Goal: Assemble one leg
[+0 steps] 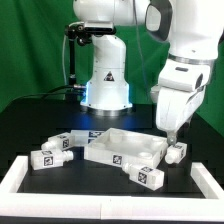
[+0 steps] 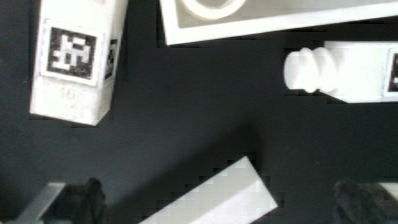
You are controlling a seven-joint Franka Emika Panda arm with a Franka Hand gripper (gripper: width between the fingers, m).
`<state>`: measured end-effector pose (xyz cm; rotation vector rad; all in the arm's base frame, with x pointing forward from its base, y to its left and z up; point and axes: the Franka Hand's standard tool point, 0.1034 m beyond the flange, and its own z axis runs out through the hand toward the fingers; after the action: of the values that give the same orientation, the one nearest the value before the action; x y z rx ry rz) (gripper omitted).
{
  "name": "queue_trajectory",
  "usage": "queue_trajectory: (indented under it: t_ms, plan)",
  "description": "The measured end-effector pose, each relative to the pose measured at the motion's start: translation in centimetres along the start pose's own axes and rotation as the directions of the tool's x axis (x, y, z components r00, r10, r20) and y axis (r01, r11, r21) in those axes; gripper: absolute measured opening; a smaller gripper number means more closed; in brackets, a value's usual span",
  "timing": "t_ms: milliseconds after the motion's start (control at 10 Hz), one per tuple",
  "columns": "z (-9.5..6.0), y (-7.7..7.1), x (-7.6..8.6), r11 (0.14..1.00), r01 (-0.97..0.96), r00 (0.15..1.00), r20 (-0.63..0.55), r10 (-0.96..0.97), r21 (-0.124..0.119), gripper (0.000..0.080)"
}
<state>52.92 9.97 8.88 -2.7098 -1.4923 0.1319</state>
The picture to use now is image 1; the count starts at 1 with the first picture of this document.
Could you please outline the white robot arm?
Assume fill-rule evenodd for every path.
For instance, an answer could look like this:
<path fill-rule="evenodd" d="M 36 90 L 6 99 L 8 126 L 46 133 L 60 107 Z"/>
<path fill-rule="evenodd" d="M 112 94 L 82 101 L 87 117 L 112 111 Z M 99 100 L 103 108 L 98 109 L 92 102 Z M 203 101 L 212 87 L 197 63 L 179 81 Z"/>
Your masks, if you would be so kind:
<path fill-rule="evenodd" d="M 82 105 L 95 111 L 131 106 L 126 46 L 114 35 L 117 26 L 143 24 L 153 39 L 170 44 L 151 96 L 156 126 L 175 144 L 210 82 L 224 33 L 224 0 L 74 0 L 73 9 L 94 45 L 93 75 Z"/>

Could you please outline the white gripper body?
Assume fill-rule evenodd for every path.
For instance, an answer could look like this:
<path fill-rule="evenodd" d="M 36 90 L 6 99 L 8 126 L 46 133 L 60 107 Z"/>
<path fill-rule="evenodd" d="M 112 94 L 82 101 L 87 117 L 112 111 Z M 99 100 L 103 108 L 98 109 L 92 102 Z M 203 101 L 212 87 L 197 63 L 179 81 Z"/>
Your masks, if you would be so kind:
<path fill-rule="evenodd" d="M 168 136 L 175 136 L 204 100 L 206 85 L 210 81 L 211 65 L 195 61 L 178 62 L 167 59 L 151 88 L 157 103 L 156 126 Z"/>

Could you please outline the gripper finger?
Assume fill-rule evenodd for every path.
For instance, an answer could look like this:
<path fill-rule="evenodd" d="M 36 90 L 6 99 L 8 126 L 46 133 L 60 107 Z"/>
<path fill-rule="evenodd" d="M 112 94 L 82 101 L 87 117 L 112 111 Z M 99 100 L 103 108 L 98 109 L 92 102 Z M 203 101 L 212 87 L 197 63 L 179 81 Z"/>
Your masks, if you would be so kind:
<path fill-rule="evenodd" d="M 169 145 L 175 145 L 177 142 L 177 133 L 176 132 L 168 132 L 167 133 L 167 143 Z"/>

